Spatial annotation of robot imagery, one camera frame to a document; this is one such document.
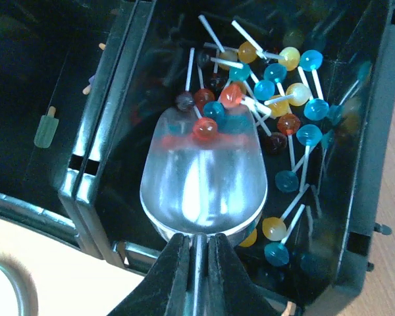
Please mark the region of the metal scoop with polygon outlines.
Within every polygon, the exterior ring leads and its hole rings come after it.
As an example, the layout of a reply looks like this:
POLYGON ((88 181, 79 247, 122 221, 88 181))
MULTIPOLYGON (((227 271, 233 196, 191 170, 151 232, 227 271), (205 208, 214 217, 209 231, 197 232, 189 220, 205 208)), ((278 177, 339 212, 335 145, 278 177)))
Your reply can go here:
POLYGON ((268 193, 249 109, 227 111, 210 142, 193 138, 197 119, 176 109, 161 115, 140 185, 142 207, 167 243, 177 233, 190 239, 182 315, 209 315, 209 239, 224 234, 234 249, 254 230, 268 193))

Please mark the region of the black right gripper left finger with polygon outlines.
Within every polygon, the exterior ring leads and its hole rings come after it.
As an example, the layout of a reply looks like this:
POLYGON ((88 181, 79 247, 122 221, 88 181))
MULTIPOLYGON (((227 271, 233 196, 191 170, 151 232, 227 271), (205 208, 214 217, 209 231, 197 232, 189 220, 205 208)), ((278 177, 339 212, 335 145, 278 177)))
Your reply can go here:
POLYGON ((177 233, 141 283, 110 315, 182 315, 190 267, 190 239, 177 233))

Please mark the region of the black plastic bin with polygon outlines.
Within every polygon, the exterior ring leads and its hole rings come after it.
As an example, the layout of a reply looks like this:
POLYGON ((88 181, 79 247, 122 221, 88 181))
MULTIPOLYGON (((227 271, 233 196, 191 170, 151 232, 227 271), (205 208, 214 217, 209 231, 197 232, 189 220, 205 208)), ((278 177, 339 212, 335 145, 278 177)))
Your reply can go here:
POLYGON ((336 315, 394 98, 395 1, 0 1, 0 218, 139 277, 111 315, 336 315))

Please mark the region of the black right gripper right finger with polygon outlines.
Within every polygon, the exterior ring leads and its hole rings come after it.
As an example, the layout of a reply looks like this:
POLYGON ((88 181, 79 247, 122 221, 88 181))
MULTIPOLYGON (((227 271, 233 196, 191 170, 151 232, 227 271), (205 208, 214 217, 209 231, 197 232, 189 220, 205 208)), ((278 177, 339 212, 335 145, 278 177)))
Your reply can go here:
POLYGON ((249 278, 228 238, 209 239, 208 293, 210 315, 279 315, 249 278))

